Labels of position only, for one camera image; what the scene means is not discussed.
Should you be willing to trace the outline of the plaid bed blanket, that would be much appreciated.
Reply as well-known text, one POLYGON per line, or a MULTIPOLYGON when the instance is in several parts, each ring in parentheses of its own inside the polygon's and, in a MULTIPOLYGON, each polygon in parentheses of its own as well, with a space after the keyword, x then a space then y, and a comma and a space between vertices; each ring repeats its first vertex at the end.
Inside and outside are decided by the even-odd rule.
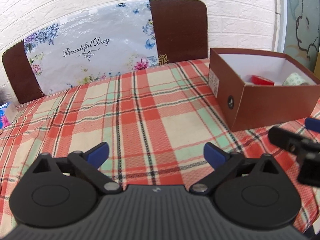
POLYGON ((1 236, 16 222, 9 197, 37 158, 65 157, 105 141, 101 171, 119 184, 190 187, 212 168, 205 143, 249 158, 272 154, 296 182, 295 157, 270 144, 268 128, 230 132, 208 87, 207 59, 185 61, 81 85, 18 106, 1 134, 1 236))

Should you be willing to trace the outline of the floral plastic-wrapped pillow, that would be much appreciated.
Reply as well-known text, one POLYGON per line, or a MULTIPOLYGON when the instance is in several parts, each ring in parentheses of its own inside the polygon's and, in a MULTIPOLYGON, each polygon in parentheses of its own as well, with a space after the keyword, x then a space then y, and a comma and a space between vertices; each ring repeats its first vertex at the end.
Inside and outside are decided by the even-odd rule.
POLYGON ((149 0, 73 14, 23 44, 44 95, 159 64, 149 0))

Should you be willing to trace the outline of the clear patterned packing tape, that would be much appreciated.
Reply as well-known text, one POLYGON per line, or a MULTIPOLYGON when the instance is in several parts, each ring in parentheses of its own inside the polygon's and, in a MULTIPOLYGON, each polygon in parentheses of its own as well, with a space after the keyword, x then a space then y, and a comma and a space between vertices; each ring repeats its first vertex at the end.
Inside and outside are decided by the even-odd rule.
POLYGON ((291 73, 283 82, 283 86, 308 86, 309 83, 298 73, 291 73))

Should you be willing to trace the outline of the red tape roll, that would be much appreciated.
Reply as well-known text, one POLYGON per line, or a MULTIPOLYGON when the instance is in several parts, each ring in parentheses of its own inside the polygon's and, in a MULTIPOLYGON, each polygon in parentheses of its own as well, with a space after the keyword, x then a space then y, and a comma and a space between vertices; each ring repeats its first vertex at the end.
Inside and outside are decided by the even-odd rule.
POLYGON ((258 75, 252 75, 251 76, 251 83, 254 85, 260 85, 260 86, 273 86, 274 82, 272 80, 269 80, 265 77, 258 76, 258 75))

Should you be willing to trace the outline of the brown cardboard shoe box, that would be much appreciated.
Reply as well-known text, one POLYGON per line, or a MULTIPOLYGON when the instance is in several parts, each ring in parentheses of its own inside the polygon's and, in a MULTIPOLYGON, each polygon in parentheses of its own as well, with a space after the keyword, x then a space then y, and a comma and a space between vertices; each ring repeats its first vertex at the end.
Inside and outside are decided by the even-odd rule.
POLYGON ((209 87, 233 132, 306 118, 319 100, 319 79, 283 53, 212 48, 208 77, 209 87), (291 73, 298 73, 309 85, 283 86, 291 73), (254 85, 252 75, 272 80, 274 85, 254 85))

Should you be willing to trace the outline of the blue tissue pack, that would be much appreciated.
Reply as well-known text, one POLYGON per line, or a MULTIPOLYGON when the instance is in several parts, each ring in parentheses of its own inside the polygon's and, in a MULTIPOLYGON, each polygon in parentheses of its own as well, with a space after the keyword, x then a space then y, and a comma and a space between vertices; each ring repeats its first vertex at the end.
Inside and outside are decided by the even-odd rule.
POLYGON ((7 102, 0 107, 0 129, 4 129, 11 125, 16 116, 18 111, 16 106, 12 102, 7 102))

